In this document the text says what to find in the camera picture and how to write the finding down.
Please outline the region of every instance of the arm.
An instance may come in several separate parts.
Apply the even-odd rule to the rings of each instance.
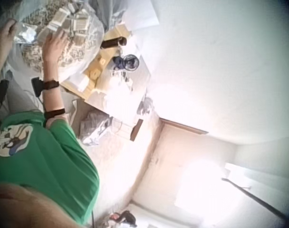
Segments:
[[[16,30],[17,22],[14,19],[9,19],[4,27],[0,29],[0,72],[12,48]]]
[[[43,81],[58,81],[58,59],[67,43],[67,34],[63,30],[58,30],[54,35],[49,34],[46,38],[43,46]],[[60,88],[53,88],[43,91],[43,103],[47,112],[59,110],[64,108],[63,100],[61,97]],[[65,115],[60,115],[55,118],[49,119],[47,127],[49,128],[51,123],[61,118],[67,121]]]

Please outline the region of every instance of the plastic bag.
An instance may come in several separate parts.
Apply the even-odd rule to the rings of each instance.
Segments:
[[[88,0],[88,3],[103,22],[105,32],[121,23],[123,14],[127,10],[127,0]]]
[[[112,124],[108,114],[96,110],[90,112],[80,123],[80,140],[86,146],[99,145],[99,139],[107,132]]]
[[[44,8],[46,5],[51,2],[63,2],[63,0],[22,0],[17,3],[10,10],[5,12],[0,19],[0,26],[4,25],[8,18],[14,18],[16,21],[22,21],[25,17],[36,11],[37,9]],[[78,61],[72,63],[66,67],[59,66],[59,81],[62,82],[66,80],[68,77],[73,76],[75,74],[83,73],[86,70],[88,65],[97,55],[100,45],[104,36],[104,28],[102,23],[99,21],[98,17],[95,15],[95,11],[90,7],[88,1],[84,1],[84,8],[87,10],[89,15],[91,16],[91,20],[89,23],[88,32],[92,36],[95,37],[94,44],[91,48],[85,50],[85,54],[82,58],[82,61]],[[15,44],[9,54],[8,64],[13,74],[19,73],[23,75],[28,75],[30,77],[41,77],[41,73],[33,70],[28,67],[28,65],[24,62],[22,57],[22,50],[26,48],[28,44],[21,45]]]
[[[18,28],[15,37],[13,38],[16,44],[32,44],[34,43],[37,33],[37,26],[26,23],[18,23]]]

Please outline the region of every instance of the hand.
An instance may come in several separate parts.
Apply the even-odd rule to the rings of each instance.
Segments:
[[[0,29],[0,63],[3,65],[12,48],[13,38],[16,35],[17,22],[9,19]]]
[[[66,44],[67,34],[63,29],[59,28],[54,35],[48,34],[42,49],[43,62],[58,62]]]

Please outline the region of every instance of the black wrist strap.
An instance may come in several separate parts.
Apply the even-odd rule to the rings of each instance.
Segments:
[[[65,109],[58,109],[58,110],[54,110],[54,111],[49,111],[49,112],[45,112],[44,113],[44,117],[46,120],[50,119],[50,118],[54,118],[56,115],[62,115],[65,114]]]
[[[42,80],[39,79],[39,77],[33,78],[31,80],[31,83],[36,97],[40,97],[42,90],[49,90],[57,88],[59,86],[59,82],[55,80],[43,82]]]
[[[55,80],[43,82],[43,90],[49,90],[57,87],[59,87],[59,82]]]

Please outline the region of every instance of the green t-shirt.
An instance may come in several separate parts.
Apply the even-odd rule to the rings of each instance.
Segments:
[[[0,183],[26,185],[84,224],[97,198],[95,166],[64,120],[43,127],[40,112],[7,117],[0,127]]]

